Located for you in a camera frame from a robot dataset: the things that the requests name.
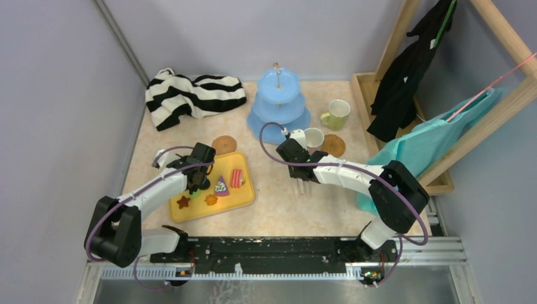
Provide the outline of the green macaron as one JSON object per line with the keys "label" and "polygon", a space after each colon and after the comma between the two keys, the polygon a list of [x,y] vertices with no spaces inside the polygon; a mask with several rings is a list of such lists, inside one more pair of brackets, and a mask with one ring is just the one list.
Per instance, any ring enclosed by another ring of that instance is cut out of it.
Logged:
{"label": "green macaron", "polygon": [[201,191],[200,191],[200,190],[197,190],[197,191],[195,191],[195,192],[190,192],[190,193],[189,193],[189,197],[190,197],[191,199],[198,198],[200,195],[201,195]]}

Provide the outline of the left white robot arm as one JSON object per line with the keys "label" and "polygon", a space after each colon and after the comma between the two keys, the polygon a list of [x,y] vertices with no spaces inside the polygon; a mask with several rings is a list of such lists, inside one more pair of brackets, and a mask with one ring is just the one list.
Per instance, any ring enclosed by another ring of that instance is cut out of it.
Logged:
{"label": "left white robot arm", "polygon": [[163,150],[156,155],[153,164],[161,172],[149,182],[117,198],[98,200],[84,239],[88,259],[124,268],[154,254],[165,253],[175,262],[189,256],[185,232],[172,227],[144,230],[142,223],[173,196],[208,189],[216,151],[198,142],[189,155],[167,160],[166,154]]}

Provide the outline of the woven round coaster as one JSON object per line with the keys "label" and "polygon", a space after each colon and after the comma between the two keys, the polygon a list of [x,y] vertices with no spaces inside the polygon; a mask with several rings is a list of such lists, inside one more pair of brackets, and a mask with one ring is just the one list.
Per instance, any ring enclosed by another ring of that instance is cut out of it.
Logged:
{"label": "woven round coaster", "polygon": [[320,150],[335,157],[341,157],[346,151],[346,143],[341,137],[335,134],[327,134]]}
{"label": "woven round coaster", "polygon": [[232,136],[224,135],[214,139],[211,147],[215,149],[216,155],[219,156],[235,152],[237,149],[237,142]]}

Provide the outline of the purple triangular cake slice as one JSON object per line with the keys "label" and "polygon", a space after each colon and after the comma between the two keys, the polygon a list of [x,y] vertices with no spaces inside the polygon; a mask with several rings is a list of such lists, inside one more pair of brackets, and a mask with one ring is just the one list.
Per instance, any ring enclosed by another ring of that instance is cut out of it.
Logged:
{"label": "purple triangular cake slice", "polygon": [[229,187],[227,186],[223,175],[218,178],[215,184],[214,195],[216,197],[226,197],[230,195]]}

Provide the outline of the green mug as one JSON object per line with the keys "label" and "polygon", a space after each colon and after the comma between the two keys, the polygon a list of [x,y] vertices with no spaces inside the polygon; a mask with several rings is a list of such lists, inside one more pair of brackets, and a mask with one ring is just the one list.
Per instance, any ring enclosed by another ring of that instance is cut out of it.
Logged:
{"label": "green mug", "polygon": [[350,104],[342,99],[335,99],[329,103],[328,112],[320,116],[320,122],[330,130],[341,130],[351,112]]}

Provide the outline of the black macaron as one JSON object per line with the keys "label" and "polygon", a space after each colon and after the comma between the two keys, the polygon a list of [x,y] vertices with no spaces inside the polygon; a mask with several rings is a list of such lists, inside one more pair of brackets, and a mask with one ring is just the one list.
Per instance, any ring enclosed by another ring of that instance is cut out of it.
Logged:
{"label": "black macaron", "polygon": [[208,179],[205,179],[200,186],[202,190],[208,189],[209,187],[210,187],[210,181]]}

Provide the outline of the yellow plastic tray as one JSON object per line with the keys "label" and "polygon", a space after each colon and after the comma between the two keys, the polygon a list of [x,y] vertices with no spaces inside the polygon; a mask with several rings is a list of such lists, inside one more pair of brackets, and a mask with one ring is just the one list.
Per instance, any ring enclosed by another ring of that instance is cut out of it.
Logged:
{"label": "yellow plastic tray", "polygon": [[[238,168],[243,171],[244,184],[240,189],[231,188],[232,170]],[[209,194],[214,194],[215,184],[218,178],[223,175],[230,195],[219,197],[216,205],[208,206],[204,199]],[[181,223],[188,220],[207,217],[220,212],[226,212],[235,208],[240,208],[252,203],[255,199],[255,190],[251,180],[251,174],[248,168],[246,157],[238,151],[227,153],[215,157],[215,164],[208,175],[211,186],[207,190],[202,190],[198,198],[191,199],[188,208],[179,209],[176,201],[182,196],[189,197],[189,191],[186,190],[171,199],[169,199],[169,214],[173,222]]]}

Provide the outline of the right woven round coaster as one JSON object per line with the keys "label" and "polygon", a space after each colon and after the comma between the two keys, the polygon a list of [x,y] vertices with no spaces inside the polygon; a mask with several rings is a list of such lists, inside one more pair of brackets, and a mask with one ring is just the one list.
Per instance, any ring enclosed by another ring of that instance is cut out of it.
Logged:
{"label": "right woven round coaster", "polygon": [[327,134],[320,150],[335,157],[341,157],[346,151],[346,143],[341,137],[335,134]]}

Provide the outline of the orange flower cookie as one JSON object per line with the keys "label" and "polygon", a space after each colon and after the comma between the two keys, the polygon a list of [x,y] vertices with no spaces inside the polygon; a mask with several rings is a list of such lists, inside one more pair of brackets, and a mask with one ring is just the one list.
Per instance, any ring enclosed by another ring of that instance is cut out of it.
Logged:
{"label": "orange flower cookie", "polygon": [[205,199],[204,199],[204,202],[208,205],[208,206],[213,206],[213,205],[216,205],[217,202],[218,202],[218,197],[214,194],[209,194]]}

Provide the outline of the pink mug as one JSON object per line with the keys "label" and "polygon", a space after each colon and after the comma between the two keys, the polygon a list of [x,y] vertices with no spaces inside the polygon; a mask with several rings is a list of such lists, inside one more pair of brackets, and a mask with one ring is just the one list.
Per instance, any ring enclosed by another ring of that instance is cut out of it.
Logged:
{"label": "pink mug", "polygon": [[325,139],[324,133],[320,129],[313,127],[305,129],[304,133],[308,152],[313,153],[320,150]]}

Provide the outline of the wooden clothes rack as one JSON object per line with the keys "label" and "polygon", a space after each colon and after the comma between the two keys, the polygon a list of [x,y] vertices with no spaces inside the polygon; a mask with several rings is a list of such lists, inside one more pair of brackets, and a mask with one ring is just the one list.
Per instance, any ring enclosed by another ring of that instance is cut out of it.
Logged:
{"label": "wooden clothes rack", "polygon": [[[396,51],[403,41],[403,36],[419,3],[419,1],[396,2],[400,11],[377,69],[374,72],[354,73],[351,76],[353,99],[362,127],[365,129],[373,121],[370,106],[374,100],[374,95],[382,77],[395,58]],[[492,1],[473,0],[471,3],[510,57],[519,64],[521,72],[526,78],[419,177],[420,183],[431,196],[452,192],[454,186],[448,169],[536,99],[536,58],[534,54]]]}

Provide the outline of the pink clothes hanger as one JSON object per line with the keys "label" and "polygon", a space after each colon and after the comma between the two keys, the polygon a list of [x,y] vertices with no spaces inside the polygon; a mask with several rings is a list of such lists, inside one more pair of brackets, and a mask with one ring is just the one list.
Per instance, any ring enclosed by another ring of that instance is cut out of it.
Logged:
{"label": "pink clothes hanger", "polygon": [[443,120],[446,122],[452,121],[455,117],[457,117],[461,112],[463,112],[466,108],[468,108],[475,100],[477,100],[479,97],[481,97],[486,92],[490,91],[495,85],[503,81],[505,78],[519,70],[521,67],[529,63],[533,58],[536,57],[536,53],[533,53],[531,56],[523,60],[521,63],[517,64],[515,67],[513,67],[511,70],[509,70],[507,73],[503,74],[499,78],[495,79],[492,83],[490,83],[487,87],[485,87],[481,92],[477,93],[475,96],[470,98],[468,101],[466,101],[461,107],[459,107],[456,111],[452,111],[447,117],[444,117]]}

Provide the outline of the brown star cookie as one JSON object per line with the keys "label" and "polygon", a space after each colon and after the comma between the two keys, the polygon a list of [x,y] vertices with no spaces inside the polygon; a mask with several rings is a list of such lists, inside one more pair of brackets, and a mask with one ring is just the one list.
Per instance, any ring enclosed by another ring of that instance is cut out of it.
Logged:
{"label": "brown star cookie", "polygon": [[182,196],[181,199],[176,201],[176,203],[177,203],[179,209],[188,208],[190,200],[191,199],[189,197]]}

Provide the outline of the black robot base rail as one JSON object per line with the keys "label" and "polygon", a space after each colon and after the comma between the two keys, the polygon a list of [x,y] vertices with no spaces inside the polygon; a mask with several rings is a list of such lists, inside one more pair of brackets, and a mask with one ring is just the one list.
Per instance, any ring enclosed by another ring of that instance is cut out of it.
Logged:
{"label": "black robot base rail", "polygon": [[359,237],[191,237],[149,260],[186,265],[176,271],[185,279],[348,279],[375,285],[399,257],[393,240],[375,250]]}

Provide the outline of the teal hanging shirt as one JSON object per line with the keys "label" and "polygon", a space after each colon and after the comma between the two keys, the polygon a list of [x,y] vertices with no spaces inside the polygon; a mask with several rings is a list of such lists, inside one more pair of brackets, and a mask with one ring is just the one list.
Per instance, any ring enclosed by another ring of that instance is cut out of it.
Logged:
{"label": "teal hanging shirt", "polygon": [[468,126],[473,126],[487,114],[502,95],[503,89],[492,88],[476,99],[469,98],[460,102],[450,111],[439,114],[417,125],[410,133],[393,139],[366,164],[387,165],[396,160],[404,164],[414,177],[418,177],[457,142]]}

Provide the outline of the black white striped cloth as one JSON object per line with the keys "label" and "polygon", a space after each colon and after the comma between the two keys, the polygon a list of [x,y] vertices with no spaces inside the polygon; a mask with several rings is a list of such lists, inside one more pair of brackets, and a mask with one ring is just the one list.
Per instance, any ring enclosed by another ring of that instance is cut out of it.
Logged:
{"label": "black white striped cloth", "polygon": [[145,105],[158,131],[180,124],[186,116],[214,116],[246,102],[246,90],[237,77],[201,75],[192,80],[171,68],[160,70],[145,91]]}

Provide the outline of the left woven round coaster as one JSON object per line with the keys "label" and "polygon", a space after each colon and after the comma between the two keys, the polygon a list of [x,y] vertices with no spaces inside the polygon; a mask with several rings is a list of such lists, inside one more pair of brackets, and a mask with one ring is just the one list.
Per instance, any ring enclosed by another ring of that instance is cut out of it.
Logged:
{"label": "left woven round coaster", "polygon": [[237,142],[232,136],[224,135],[214,139],[211,147],[215,149],[216,155],[219,156],[235,152],[237,149]]}

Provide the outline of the black hanging garment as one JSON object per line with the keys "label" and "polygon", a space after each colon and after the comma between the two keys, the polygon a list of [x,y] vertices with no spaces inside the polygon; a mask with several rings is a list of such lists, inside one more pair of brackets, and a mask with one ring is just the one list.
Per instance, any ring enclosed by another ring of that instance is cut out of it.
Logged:
{"label": "black hanging garment", "polygon": [[438,1],[406,33],[417,40],[406,47],[387,69],[379,84],[371,114],[375,119],[367,132],[382,142],[396,137],[415,120],[417,110],[414,96],[421,80],[430,67],[445,32],[452,26],[456,1]]}

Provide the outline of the blue three-tier cake stand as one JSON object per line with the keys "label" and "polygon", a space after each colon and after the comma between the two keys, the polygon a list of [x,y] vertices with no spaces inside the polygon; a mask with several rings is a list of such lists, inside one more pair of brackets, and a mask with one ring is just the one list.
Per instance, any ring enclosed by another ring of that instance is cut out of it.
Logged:
{"label": "blue three-tier cake stand", "polygon": [[273,69],[266,71],[256,86],[255,100],[246,120],[256,138],[262,136],[263,142],[276,145],[286,140],[276,125],[262,129],[267,122],[275,122],[290,132],[309,127],[311,113],[297,74],[274,63]]}

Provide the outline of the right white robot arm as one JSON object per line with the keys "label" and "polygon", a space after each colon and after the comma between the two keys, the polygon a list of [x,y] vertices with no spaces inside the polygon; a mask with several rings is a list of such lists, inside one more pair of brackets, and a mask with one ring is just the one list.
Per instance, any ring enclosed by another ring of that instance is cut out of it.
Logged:
{"label": "right white robot arm", "polygon": [[382,245],[396,234],[405,234],[429,203],[429,194],[399,161],[387,165],[348,162],[323,151],[309,153],[295,139],[286,139],[277,149],[280,163],[295,179],[351,189],[370,198],[377,210],[375,219],[359,234],[357,254],[373,261]]}

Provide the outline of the red striped cake slice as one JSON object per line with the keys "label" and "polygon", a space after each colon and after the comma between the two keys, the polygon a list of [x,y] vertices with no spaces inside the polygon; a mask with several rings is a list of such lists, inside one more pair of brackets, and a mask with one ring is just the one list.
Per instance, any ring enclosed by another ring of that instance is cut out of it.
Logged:
{"label": "red striped cake slice", "polygon": [[231,188],[240,189],[243,184],[243,171],[238,168],[233,169],[231,175]]}

